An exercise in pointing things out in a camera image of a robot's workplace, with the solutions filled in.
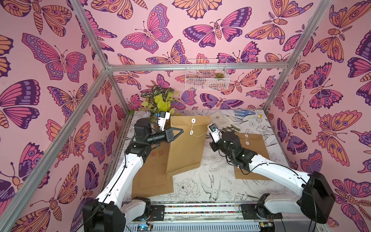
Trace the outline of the brown kraft file bag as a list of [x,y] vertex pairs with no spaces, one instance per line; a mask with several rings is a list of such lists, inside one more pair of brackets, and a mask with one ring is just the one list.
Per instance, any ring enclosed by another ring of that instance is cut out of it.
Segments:
[[170,143],[167,176],[178,175],[201,165],[210,116],[173,116],[171,126],[184,130]]

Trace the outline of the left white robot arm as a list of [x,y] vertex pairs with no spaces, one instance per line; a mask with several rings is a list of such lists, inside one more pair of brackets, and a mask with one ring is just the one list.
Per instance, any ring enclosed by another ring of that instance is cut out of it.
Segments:
[[148,198],[136,197],[124,204],[124,196],[136,174],[146,162],[152,150],[161,143],[171,143],[183,134],[183,129],[167,128],[164,131],[135,131],[130,144],[123,152],[124,161],[116,173],[94,201],[82,208],[85,232],[123,232],[127,224],[134,220],[149,222],[154,214]]

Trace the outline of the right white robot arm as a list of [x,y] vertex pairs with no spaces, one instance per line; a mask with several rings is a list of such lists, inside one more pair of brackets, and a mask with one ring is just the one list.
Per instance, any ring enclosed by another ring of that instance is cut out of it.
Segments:
[[223,153],[227,163],[240,169],[242,174],[258,174],[292,191],[298,199],[276,199],[272,195],[261,197],[263,207],[270,213],[302,213],[309,220],[326,224],[335,203],[335,195],[321,173],[300,172],[270,161],[261,154],[242,147],[239,136],[231,131],[214,129],[209,132],[214,152]]

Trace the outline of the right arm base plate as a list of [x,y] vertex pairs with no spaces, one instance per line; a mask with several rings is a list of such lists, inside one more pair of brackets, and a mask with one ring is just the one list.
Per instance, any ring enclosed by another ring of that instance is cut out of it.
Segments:
[[281,213],[274,214],[265,208],[265,206],[260,206],[256,204],[241,204],[239,206],[239,211],[241,211],[243,219],[282,219]]

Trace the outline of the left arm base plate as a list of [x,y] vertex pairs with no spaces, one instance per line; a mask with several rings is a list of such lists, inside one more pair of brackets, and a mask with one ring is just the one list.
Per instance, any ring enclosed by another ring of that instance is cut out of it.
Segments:
[[165,206],[154,205],[149,207],[135,206],[127,210],[125,213],[127,222],[132,221],[163,221],[165,217]]

